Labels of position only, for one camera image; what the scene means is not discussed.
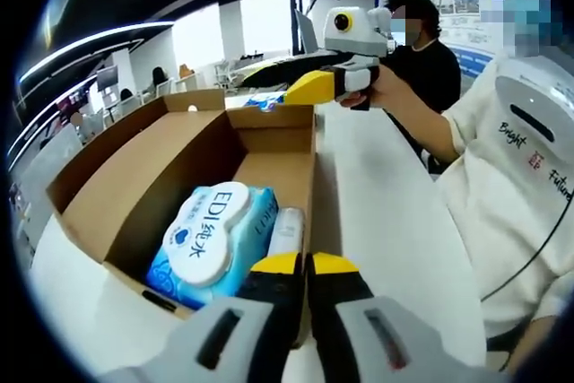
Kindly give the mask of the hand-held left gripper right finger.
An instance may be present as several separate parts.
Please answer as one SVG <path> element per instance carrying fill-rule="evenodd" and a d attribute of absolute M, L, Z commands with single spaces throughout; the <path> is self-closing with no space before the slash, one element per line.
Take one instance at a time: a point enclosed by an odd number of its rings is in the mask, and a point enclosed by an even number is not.
<path fill-rule="evenodd" d="M 444 349 L 439 332 L 396 300 L 374 295 L 348 259 L 306 257 L 312 335 L 327 382 L 507 382 Z"/>

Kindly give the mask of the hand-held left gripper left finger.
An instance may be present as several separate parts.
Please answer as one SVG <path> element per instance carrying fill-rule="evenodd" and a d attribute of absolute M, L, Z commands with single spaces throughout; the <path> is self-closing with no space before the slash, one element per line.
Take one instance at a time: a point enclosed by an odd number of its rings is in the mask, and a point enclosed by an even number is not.
<path fill-rule="evenodd" d="M 150 360 L 110 371 L 105 382 L 279 382 L 300 328 L 303 256 L 252 266 L 232 297 L 201 308 Z"/>

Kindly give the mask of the person's right hand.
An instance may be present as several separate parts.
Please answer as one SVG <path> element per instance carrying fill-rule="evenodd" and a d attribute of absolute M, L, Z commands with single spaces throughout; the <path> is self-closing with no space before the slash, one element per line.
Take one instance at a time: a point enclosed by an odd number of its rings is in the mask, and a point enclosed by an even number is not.
<path fill-rule="evenodd" d="M 366 103 L 370 108 L 391 109 L 411 92 L 409 85 L 384 65 L 378 66 L 376 77 L 368 87 L 345 93 L 338 103 L 349 109 Z"/>

